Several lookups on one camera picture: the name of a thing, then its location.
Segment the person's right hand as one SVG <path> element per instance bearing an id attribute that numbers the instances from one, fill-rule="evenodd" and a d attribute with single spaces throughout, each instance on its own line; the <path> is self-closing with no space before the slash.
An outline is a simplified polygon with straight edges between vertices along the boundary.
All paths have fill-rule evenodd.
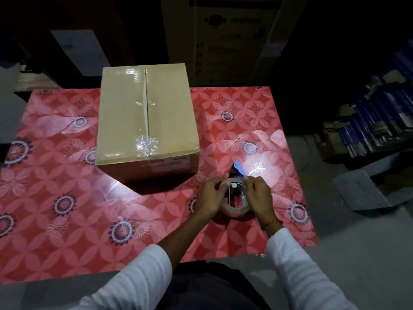
<path id="1" fill-rule="evenodd" d="M 262 177 L 245 176 L 244 183 L 254 183 L 256 189 L 255 203 L 249 206 L 262 227 L 267 226 L 277 220 L 273 207 L 273 197 L 271 188 Z"/>

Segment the person's left hand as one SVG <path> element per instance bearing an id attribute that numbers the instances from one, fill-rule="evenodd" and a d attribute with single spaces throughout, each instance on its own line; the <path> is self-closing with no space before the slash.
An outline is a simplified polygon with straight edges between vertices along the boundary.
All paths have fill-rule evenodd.
<path id="1" fill-rule="evenodd" d="M 211 220 L 220 210 L 224 198 L 219 196 L 219 186 L 224 180 L 220 177 L 207 178 L 198 187 L 194 216 Z"/>

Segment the clear packing tape roll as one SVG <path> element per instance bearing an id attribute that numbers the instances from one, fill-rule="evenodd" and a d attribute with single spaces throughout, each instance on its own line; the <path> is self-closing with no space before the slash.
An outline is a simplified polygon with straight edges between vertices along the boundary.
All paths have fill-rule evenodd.
<path id="1" fill-rule="evenodd" d="M 241 178 L 228 178 L 223 184 L 228 186 L 228 190 L 220 206 L 221 212 L 232 219 L 245 219 L 251 213 L 251 208 L 243 180 Z"/>

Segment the person's left forearm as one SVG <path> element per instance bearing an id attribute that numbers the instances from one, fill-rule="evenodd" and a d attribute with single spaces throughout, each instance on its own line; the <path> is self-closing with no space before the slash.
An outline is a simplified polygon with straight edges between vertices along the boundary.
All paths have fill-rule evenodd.
<path id="1" fill-rule="evenodd" d="M 69 310 L 154 310 L 172 280 L 173 270 L 209 221 L 210 217 L 203 213 L 193 214 Z"/>

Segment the person's right forearm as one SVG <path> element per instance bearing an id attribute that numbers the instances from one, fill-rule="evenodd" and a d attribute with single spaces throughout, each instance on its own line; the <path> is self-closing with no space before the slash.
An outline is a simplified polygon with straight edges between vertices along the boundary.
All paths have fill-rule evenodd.
<path id="1" fill-rule="evenodd" d="M 358 310 L 277 219 L 262 227 L 266 248 L 293 310 Z"/>

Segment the blue tape dispenser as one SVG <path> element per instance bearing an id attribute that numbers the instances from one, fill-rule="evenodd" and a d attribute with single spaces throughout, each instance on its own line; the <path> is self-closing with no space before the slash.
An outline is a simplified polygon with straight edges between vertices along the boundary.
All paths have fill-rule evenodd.
<path id="1" fill-rule="evenodd" d="M 235 160 L 232 166 L 230 167 L 228 173 L 228 179 L 236 178 L 243 181 L 244 177 L 246 176 L 245 171 L 238 160 Z"/>

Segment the red floral tablecloth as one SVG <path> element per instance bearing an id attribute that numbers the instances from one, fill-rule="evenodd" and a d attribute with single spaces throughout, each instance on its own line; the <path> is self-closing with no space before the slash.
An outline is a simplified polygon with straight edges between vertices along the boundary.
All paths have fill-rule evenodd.
<path id="1" fill-rule="evenodd" d="M 245 174 L 271 187 L 302 246 L 317 236 L 269 87 L 191 88 L 198 172 L 127 186 L 95 166 L 100 89 L 34 90 L 0 171 L 0 284 L 124 268 L 189 217 L 205 178 Z"/>

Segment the person's dark trousers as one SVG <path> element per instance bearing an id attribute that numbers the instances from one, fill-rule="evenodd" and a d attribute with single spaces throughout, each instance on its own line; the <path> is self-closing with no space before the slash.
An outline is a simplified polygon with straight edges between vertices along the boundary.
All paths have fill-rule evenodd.
<path id="1" fill-rule="evenodd" d="M 217 262 L 185 262 L 155 310 L 271 310 L 239 270 Z"/>

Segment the taped brown cardboard box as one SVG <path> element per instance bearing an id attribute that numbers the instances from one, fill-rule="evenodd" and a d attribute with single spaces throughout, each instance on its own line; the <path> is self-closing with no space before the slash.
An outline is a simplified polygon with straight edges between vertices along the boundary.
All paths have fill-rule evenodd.
<path id="1" fill-rule="evenodd" d="M 184 63 L 103 68 L 97 123 L 95 165 L 119 182 L 198 172 Z"/>

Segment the grey flat cardboard piece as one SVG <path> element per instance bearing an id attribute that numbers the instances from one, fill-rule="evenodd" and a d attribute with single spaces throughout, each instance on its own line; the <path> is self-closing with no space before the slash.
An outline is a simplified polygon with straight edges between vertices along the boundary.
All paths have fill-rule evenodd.
<path id="1" fill-rule="evenodd" d="M 389 200 L 362 169 L 337 175 L 332 178 L 332 183 L 351 211 L 392 207 Z"/>

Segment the large printed cardboard carton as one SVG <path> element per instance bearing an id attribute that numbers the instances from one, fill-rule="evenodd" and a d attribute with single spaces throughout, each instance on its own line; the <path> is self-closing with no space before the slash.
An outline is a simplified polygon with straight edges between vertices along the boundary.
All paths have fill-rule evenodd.
<path id="1" fill-rule="evenodd" d="M 283 0 L 160 0 L 168 62 L 189 84 L 246 86 Z"/>

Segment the pile of blue books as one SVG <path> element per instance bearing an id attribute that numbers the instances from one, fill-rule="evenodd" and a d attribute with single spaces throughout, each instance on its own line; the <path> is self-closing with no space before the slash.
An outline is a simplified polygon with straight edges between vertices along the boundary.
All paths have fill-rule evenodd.
<path id="1" fill-rule="evenodd" d="M 339 107 L 335 120 L 323 123 L 316 144 L 323 160 L 413 146 L 413 36 L 354 100 Z"/>

